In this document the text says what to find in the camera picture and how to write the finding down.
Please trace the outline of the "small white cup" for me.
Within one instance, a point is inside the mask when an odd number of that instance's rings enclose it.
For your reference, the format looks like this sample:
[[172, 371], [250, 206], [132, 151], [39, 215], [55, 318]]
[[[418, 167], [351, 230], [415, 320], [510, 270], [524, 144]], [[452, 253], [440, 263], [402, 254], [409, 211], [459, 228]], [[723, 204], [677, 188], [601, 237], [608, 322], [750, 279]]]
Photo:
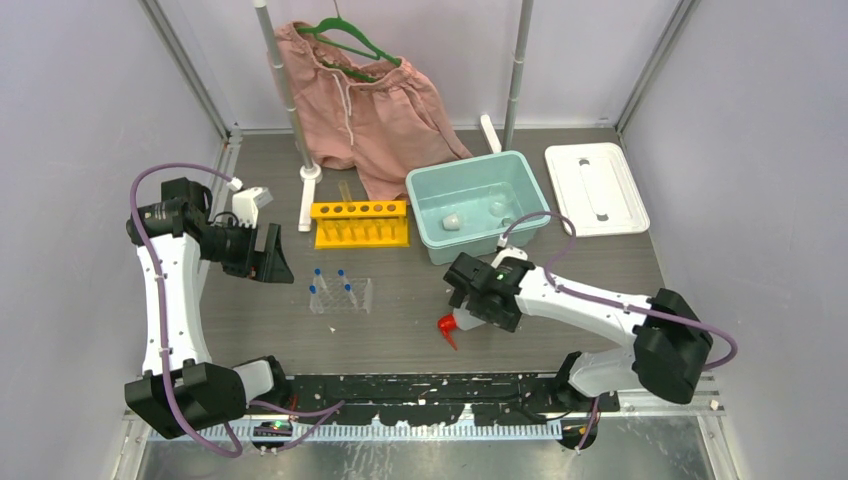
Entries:
[[459, 231], [461, 229], [461, 219], [457, 213], [451, 213], [442, 218], [441, 225], [446, 231]]

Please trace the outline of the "clear test tube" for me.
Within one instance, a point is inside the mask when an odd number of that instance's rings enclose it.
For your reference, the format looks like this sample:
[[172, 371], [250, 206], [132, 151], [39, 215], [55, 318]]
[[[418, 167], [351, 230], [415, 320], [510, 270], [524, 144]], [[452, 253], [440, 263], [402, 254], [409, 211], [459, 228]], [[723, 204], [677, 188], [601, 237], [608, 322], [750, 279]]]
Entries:
[[342, 197], [342, 201], [345, 204], [345, 209], [349, 212], [354, 211], [355, 207], [353, 206], [353, 198], [348, 182], [346, 180], [339, 181], [338, 188]]

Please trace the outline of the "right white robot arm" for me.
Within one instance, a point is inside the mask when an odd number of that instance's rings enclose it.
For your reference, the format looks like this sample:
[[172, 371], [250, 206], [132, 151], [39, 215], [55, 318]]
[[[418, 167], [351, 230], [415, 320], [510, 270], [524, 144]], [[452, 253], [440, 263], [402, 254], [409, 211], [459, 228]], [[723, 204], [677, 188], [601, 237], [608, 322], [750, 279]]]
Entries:
[[614, 342], [603, 352], [567, 354], [551, 394], [567, 410], [618, 390], [643, 388], [674, 404], [691, 402], [713, 346], [712, 335], [676, 292], [653, 296], [567, 280], [508, 247], [487, 263], [461, 253], [444, 280], [456, 328], [490, 324], [516, 331], [525, 316], [559, 321]]

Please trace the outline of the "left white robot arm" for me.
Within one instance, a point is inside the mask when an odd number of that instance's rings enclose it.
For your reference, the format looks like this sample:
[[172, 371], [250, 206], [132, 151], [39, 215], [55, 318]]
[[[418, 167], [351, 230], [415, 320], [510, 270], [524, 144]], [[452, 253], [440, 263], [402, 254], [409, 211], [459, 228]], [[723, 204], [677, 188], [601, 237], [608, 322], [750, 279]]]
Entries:
[[125, 385], [127, 406], [166, 439], [241, 418], [252, 401], [269, 413], [285, 409], [292, 388], [273, 356], [234, 367], [213, 362], [200, 315], [199, 268], [217, 263], [225, 274], [262, 283], [291, 284], [280, 227], [269, 224], [256, 246], [265, 187], [232, 197], [231, 218], [211, 215], [209, 188], [187, 178], [161, 186], [159, 202], [127, 221], [145, 282], [147, 340], [140, 379]]

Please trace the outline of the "small clear glass beaker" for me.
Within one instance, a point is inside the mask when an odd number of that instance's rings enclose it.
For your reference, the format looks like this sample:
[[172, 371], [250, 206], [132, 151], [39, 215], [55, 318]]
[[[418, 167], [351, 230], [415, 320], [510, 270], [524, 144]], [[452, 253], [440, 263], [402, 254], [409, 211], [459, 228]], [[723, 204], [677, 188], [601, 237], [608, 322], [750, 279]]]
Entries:
[[489, 213], [493, 218], [493, 226], [495, 228], [507, 228], [514, 222], [511, 203], [493, 201], [489, 205]]

